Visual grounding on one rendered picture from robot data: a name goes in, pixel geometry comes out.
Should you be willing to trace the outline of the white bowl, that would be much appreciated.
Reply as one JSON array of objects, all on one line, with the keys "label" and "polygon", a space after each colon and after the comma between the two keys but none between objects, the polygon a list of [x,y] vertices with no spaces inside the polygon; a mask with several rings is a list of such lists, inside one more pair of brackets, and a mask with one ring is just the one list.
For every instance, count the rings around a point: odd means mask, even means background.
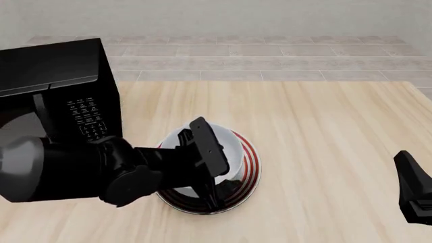
[{"label": "white bowl", "polygon": [[[209,125],[213,129],[219,144],[222,145],[223,152],[229,163],[229,172],[225,175],[216,177],[216,185],[219,186],[225,180],[239,180],[241,178],[240,174],[244,171],[244,151],[240,139],[234,135],[230,129],[214,123],[209,123]],[[183,125],[182,127],[175,129],[169,135],[167,135],[167,137],[165,137],[165,139],[161,142],[160,147],[162,149],[174,149],[177,145],[180,145],[178,133],[180,133],[183,129],[189,128],[189,125]]]}]

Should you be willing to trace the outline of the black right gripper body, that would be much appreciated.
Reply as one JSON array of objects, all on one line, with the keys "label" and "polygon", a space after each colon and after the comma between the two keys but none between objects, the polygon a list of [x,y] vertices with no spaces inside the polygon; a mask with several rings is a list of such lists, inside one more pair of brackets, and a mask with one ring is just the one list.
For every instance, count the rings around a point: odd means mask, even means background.
[{"label": "black right gripper body", "polygon": [[432,224],[432,200],[400,201],[399,206],[408,223]]}]

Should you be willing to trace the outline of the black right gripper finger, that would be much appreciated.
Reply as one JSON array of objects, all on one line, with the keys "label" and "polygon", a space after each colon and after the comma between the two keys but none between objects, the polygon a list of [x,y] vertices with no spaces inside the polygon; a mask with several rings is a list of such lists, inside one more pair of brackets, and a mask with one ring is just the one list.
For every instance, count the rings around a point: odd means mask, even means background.
[{"label": "black right gripper finger", "polygon": [[431,201],[432,177],[416,162],[408,151],[394,157],[400,188],[400,202]]}]

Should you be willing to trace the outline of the flat black plate on stalk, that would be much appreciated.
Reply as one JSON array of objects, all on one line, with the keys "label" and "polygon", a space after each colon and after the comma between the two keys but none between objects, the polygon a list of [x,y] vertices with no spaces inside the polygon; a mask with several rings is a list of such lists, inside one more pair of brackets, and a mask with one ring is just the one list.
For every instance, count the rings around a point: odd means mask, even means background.
[{"label": "flat black plate on stalk", "polygon": [[206,169],[212,178],[227,174],[230,170],[227,157],[209,123],[204,117],[198,117],[189,126],[200,157],[195,167]]}]

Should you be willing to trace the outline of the plate with red rings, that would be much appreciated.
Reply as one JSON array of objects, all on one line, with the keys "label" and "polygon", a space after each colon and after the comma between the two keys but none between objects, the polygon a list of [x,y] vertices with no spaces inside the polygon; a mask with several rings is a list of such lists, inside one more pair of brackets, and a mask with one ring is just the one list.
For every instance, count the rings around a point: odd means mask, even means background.
[{"label": "plate with red rings", "polygon": [[252,145],[245,137],[232,131],[242,144],[244,151],[244,171],[239,180],[225,180],[217,187],[218,196],[224,202],[220,210],[209,211],[206,204],[201,200],[191,187],[175,188],[157,193],[157,196],[166,204],[181,212],[210,215],[226,212],[236,208],[245,202],[256,190],[261,178],[261,160]]}]

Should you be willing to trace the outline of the black microwave oven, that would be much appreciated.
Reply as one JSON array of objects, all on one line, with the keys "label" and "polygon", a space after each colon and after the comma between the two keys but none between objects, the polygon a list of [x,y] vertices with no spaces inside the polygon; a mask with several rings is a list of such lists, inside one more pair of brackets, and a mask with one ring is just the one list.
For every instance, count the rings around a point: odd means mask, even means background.
[{"label": "black microwave oven", "polygon": [[0,50],[0,146],[122,137],[119,92],[99,38]]}]

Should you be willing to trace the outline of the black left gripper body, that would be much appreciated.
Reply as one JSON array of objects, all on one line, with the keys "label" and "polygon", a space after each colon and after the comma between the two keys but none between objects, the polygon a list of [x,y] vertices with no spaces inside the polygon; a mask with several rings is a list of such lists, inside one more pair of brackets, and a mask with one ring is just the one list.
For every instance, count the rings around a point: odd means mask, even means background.
[{"label": "black left gripper body", "polygon": [[206,204],[209,211],[220,210],[224,205],[224,202],[218,196],[215,178],[212,178],[206,169],[195,167],[195,163],[200,159],[196,145],[194,144],[193,135],[191,129],[183,129],[178,134],[180,141],[180,147],[186,147],[190,149],[189,155],[192,156],[188,163],[191,164],[191,168],[188,169],[188,173],[192,179],[192,189],[198,195],[198,197]]}]

